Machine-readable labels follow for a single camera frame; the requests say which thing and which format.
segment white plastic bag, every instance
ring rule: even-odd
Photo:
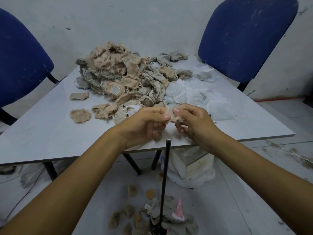
[[[199,147],[187,149],[172,149],[168,163],[167,175],[176,184],[186,188],[197,188],[204,182],[215,177],[212,154]],[[164,152],[160,157],[162,169]]]

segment tiled floor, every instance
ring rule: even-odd
[[[313,158],[313,109],[304,105],[300,99],[261,102],[260,105],[296,133],[294,137],[272,139],[271,141],[284,144],[299,154]],[[243,144],[278,166],[313,183],[312,168],[304,167],[292,157],[286,156],[283,150],[269,146],[266,140],[244,142]],[[148,168],[154,153],[140,153],[132,156],[141,168]],[[201,208],[201,211],[195,210],[195,207],[190,208],[199,223],[201,231],[199,234],[204,234],[203,231],[205,230],[209,230],[211,234],[294,234],[276,213],[232,170],[218,159],[215,159],[215,162],[216,177],[203,187],[188,190],[171,182],[166,187],[168,193],[184,194],[183,200],[188,201],[189,204],[202,201],[197,206],[197,208]],[[116,171],[120,170],[124,171],[124,175],[129,173],[132,176],[127,177],[127,179],[124,177],[119,179],[120,174],[116,174]],[[118,206],[119,201],[105,195],[106,189],[110,188],[113,192],[110,194],[116,195],[127,183],[133,181],[140,184],[143,191],[148,187],[160,186],[155,185],[154,182],[151,184],[151,181],[155,181],[154,173],[148,173],[141,177],[135,177],[133,174],[134,172],[125,162],[125,159],[119,157],[113,169],[96,191],[73,234],[85,234],[91,231],[91,234],[104,234],[106,232],[111,234],[103,225],[103,221],[109,215],[108,211],[112,209],[106,209],[108,205],[105,201],[113,200],[116,206]],[[29,190],[21,188],[20,177],[17,176],[19,174],[10,177],[0,176],[0,225],[1,218],[5,218]],[[23,208],[48,184],[49,182],[39,181],[15,208],[10,217]],[[132,201],[132,203],[139,208],[138,201]]]

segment blue office chair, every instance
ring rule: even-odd
[[[213,12],[198,55],[244,91],[297,11],[297,0],[226,0]]]
[[[54,65],[31,32],[13,15],[0,8],[0,120],[17,121],[2,107],[34,90],[51,75]]]

